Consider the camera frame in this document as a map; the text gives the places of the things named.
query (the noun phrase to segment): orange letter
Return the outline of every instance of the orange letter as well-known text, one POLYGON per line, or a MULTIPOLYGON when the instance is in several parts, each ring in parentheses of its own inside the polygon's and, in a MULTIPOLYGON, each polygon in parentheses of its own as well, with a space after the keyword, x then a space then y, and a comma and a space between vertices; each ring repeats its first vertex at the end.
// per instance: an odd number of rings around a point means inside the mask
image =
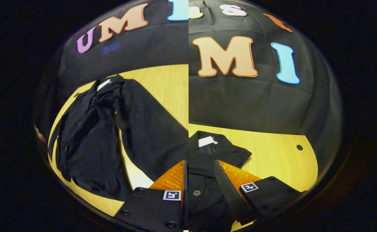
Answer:
POLYGON ((281 22, 280 20, 276 19, 274 16, 271 16, 269 14, 264 14, 265 16, 271 18, 271 20, 273 22, 275 22, 275 24, 279 25, 281 28, 283 28, 284 30, 288 31, 288 32, 293 32, 290 30, 290 28, 287 28, 283 22, 281 22))
POLYGON ((124 27, 125 22, 127 22, 127 26, 125 27, 126 31, 131 31, 147 25, 148 21, 144 20, 143 15, 143 9, 147 5, 147 3, 144 3, 138 6, 134 6, 133 8, 125 12, 124 16, 121 19, 111 17, 101 22, 99 24, 101 26, 101 38, 99 40, 100 43, 112 37, 110 29, 117 34, 120 33, 122 28, 124 27))
POLYGON ((253 57, 251 55, 251 44, 253 40, 244 36, 234 36, 224 50, 211 37, 201 37, 193 40, 193 44, 198 46, 200 51, 201 69, 198 71, 200 76, 213 76, 217 70, 212 67, 212 59, 218 69, 226 75, 230 70, 233 60, 236 59, 236 67, 233 74, 238 76, 253 77, 258 72, 254 69, 253 57))

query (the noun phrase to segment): light wood surface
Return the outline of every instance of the light wood surface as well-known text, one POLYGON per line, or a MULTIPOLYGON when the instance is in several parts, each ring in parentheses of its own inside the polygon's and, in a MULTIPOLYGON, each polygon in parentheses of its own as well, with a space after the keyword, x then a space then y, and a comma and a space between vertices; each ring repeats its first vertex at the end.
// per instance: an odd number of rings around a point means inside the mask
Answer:
MULTIPOLYGON (((169 65, 139 69, 120 73, 125 79, 138 81, 160 104, 188 130, 187 136, 196 131, 207 131, 225 135, 234 145, 246 148, 252 156, 244 163, 243 170, 260 178, 276 176, 298 191, 308 190, 317 179, 317 162, 313 149, 304 135, 279 135, 241 130, 230 130, 202 125, 188 124, 188 65, 169 65)), ((64 112, 74 102, 75 95, 91 88, 94 82, 75 91, 60 110, 51 133, 64 112)), ((131 188, 151 186, 153 181, 129 160, 121 143, 121 153, 131 188)), ((72 191, 97 209, 114 216, 124 202, 100 197, 78 187, 72 180, 66 181, 56 168, 55 155, 49 160, 59 178, 72 191)), ((242 228, 234 223, 232 231, 242 228)))
MULTIPOLYGON (((262 179, 275 176, 298 191, 310 189, 317 180, 317 159, 304 135, 281 135, 188 125, 190 136, 197 131, 225 135, 233 145, 249 150, 252 155, 244 162, 241 169, 262 179), (297 145, 301 145, 303 150, 298 150, 297 145)), ((250 224, 252 223, 241 226, 240 223, 234 222, 231 231, 250 224)))

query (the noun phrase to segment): clothing label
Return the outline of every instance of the clothing label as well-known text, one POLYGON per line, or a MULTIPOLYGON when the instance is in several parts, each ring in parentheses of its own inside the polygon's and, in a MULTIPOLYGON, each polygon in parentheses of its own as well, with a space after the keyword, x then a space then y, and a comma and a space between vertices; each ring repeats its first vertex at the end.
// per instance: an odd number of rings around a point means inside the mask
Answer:
POLYGON ((203 139, 199 139, 198 140, 198 147, 203 147, 205 145, 208 145, 208 144, 218 144, 218 142, 214 141, 213 138, 211 136, 207 137, 207 138, 203 138, 203 139))
POLYGON ((108 83, 111 83, 111 80, 110 80, 110 79, 108 79, 107 81, 104 81, 102 84, 100 84, 100 85, 97 87, 97 91, 99 91, 100 88, 104 87, 104 86, 105 86, 106 84, 108 84, 108 83))

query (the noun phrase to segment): wrinkled fabric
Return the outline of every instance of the wrinkled fabric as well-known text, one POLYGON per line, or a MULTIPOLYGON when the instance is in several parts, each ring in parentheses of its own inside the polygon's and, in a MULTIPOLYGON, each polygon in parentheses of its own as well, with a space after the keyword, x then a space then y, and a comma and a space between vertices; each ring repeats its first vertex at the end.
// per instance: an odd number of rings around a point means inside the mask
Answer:
POLYGON ((125 200, 131 188, 117 125, 127 156, 152 181, 187 157, 187 130, 142 85, 117 75, 99 79, 79 94, 53 133, 57 168, 66 180, 125 200), (107 79, 111 82, 97 91, 107 79))
POLYGON ((184 64, 187 60, 188 20, 170 21, 173 3, 167 0, 143 0, 129 2, 115 7, 94 19, 67 40, 58 79, 66 96, 78 85, 94 81, 101 76, 122 73, 147 67, 184 64), (147 25, 131 31, 112 33, 112 37, 104 42, 101 38, 99 24, 110 17, 121 19, 134 6, 147 3, 143 10, 147 25), (78 52, 77 40, 87 31, 96 27, 93 32, 91 47, 83 54, 78 52))
POLYGON ((189 1, 203 16, 190 19, 189 47, 189 121, 190 123, 242 131, 305 135, 318 162, 319 176, 333 161, 342 138, 342 106, 331 68, 317 47, 293 25, 259 6, 223 0, 189 1), (220 5, 236 5, 247 16, 228 16, 220 5), (290 33, 272 19, 275 16, 290 28, 290 33), (198 75, 202 68, 196 38, 212 37, 223 49, 234 36, 251 38, 255 77, 232 73, 198 75), (277 79, 280 61, 271 43, 293 49, 297 85, 277 79))
POLYGON ((214 175, 214 161, 241 168, 251 152, 233 145, 224 135, 197 131, 189 138, 188 228, 193 232, 230 232, 235 217, 230 212, 214 175), (198 140, 214 137, 218 144, 198 147, 198 140))

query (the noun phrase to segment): black jacket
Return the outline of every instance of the black jacket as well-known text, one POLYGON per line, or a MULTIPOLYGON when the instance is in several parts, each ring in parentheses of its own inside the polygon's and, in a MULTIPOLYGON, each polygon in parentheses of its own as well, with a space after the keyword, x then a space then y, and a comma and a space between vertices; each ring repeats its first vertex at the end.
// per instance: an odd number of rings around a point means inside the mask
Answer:
POLYGON ((153 181, 187 157, 187 130, 142 85, 117 75, 99 79, 79 94, 56 126, 48 153, 52 155, 58 136, 56 165, 66 180, 125 200, 131 188, 116 124, 128 157, 153 181))
POLYGON ((214 161, 241 168, 250 151, 234 146, 224 135, 197 131, 189 138, 188 164, 188 228, 193 232, 230 232, 235 218, 215 179, 214 161), (198 140, 212 136, 218 144, 198 147, 198 140))

